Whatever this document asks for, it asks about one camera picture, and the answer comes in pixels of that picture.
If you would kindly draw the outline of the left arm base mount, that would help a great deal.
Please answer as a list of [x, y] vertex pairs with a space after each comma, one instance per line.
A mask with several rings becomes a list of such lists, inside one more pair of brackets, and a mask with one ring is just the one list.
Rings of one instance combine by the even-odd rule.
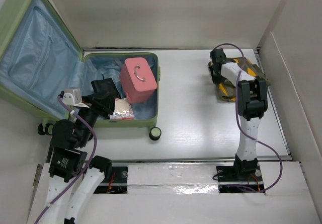
[[95, 189], [95, 194], [126, 194], [128, 166], [115, 166], [110, 176], [106, 177]]

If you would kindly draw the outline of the pink box with handle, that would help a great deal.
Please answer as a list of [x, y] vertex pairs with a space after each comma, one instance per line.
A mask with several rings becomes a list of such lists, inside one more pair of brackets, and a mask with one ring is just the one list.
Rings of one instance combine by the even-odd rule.
[[119, 80], [130, 104], [146, 102], [157, 89], [154, 74], [143, 57], [125, 59]]

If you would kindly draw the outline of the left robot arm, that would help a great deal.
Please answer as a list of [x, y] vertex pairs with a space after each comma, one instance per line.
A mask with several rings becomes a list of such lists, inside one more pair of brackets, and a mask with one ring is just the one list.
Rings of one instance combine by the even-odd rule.
[[76, 120], [54, 124], [46, 203], [35, 223], [78, 223], [98, 185], [112, 177], [111, 160], [95, 154], [94, 125], [114, 112], [115, 95], [101, 91], [82, 97], [77, 89], [66, 89], [57, 99]]

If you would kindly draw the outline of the green hard-shell suitcase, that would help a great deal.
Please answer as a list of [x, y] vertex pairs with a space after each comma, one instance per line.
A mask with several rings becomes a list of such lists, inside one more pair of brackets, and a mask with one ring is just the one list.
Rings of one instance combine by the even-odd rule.
[[143, 57], [157, 82], [158, 57], [150, 52], [83, 50], [49, 0], [5, 0], [1, 7], [1, 97], [41, 119], [40, 135], [66, 118], [58, 94], [66, 88], [93, 93], [92, 81], [111, 78], [122, 98], [119, 74], [125, 60]]

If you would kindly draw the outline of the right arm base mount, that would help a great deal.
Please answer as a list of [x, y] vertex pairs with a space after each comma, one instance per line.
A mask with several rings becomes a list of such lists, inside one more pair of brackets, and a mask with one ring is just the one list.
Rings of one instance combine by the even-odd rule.
[[233, 166], [217, 166], [216, 170], [212, 179], [218, 182], [219, 193], [252, 193], [265, 188], [259, 166], [254, 173], [240, 176]]

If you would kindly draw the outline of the black pouch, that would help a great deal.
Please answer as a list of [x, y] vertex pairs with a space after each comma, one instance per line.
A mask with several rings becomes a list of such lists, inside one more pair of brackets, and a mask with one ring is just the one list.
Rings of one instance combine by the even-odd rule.
[[94, 80], [94, 81], [91, 81], [91, 85], [95, 93], [101, 92], [101, 91], [107, 91], [108, 93], [115, 93], [117, 99], [121, 98], [119, 91], [117, 90], [112, 78], [107, 78], [103, 80]]

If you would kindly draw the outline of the clear packet with red label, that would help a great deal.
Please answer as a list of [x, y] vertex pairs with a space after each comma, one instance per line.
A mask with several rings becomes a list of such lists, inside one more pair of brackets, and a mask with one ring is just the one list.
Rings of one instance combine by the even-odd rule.
[[127, 99], [115, 100], [115, 109], [112, 115], [110, 115], [112, 120], [133, 120], [134, 114], [130, 103]]

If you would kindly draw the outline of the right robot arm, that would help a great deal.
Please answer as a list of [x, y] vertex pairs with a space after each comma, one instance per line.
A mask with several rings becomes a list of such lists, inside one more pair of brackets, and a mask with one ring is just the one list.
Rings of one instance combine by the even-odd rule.
[[208, 68], [219, 93], [226, 100], [235, 100], [241, 130], [232, 174], [244, 181], [258, 166], [256, 140], [261, 118], [268, 109], [267, 81], [248, 59], [228, 58], [222, 48], [212, 50], [210, 58]]

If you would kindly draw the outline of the camouflage clothing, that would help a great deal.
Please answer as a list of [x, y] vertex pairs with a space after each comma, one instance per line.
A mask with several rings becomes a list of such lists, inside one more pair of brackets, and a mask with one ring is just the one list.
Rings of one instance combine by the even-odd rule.
[[[208, 69], [212, 78], [213, 83], [216, 85], [216, 91], [218, 97], [226, 102], [234, 102], [235, 101], [235, 86], [232, 82], [227, 79], [220, 80], [219, 76], [214, 71], [214, 63], [208, 63]], [[249, 75], [253, 77], [261, 77], [266, 81], [267, 86], [271, 85], [270, 81], [266, 78], [266, 75], [262, 72], [262, 70], [256, 65], [252, 64], [252, 62], [246, 59], [246, 63], [243, 67], [243, 70], [247, 72]]]

